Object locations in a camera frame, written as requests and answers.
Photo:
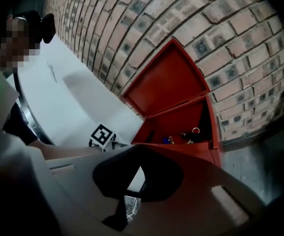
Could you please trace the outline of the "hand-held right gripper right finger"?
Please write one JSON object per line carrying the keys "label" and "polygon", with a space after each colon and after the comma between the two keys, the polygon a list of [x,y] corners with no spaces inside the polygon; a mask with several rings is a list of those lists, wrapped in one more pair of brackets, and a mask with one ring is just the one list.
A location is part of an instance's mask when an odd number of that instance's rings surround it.
{"label": "hand-held right gripper right finger", "polygon": [[231,235],[264,210],[253,190],[213,163],[162,147],[155,151],[176,162],[184,177],[166,200],[141,205],[132,235]]}

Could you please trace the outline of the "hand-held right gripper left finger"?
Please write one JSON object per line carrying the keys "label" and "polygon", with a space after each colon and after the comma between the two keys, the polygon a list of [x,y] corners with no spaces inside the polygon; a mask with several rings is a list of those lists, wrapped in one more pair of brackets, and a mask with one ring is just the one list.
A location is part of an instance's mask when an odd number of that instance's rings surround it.
{"label": "hand-held right gripper left finger", "polygon": [[139,213],[127,221],[125,197],[136,198],[144,185],[140,169],[143,146],[83,157],[47,161],[59,184],[56,216],[65,236],[145,236],[146,223]]}

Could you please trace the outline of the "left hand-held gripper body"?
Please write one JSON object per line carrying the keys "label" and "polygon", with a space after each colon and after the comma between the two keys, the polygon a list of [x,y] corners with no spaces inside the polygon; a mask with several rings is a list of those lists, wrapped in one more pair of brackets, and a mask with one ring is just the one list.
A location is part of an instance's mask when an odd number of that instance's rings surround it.
{"label": "left hand-held gripper body", "polygon": [[92,132],[88,146],[98,147],[103,152],[116,150],[128,146],[120,136],[107,128],[104,124],[100,123]]}

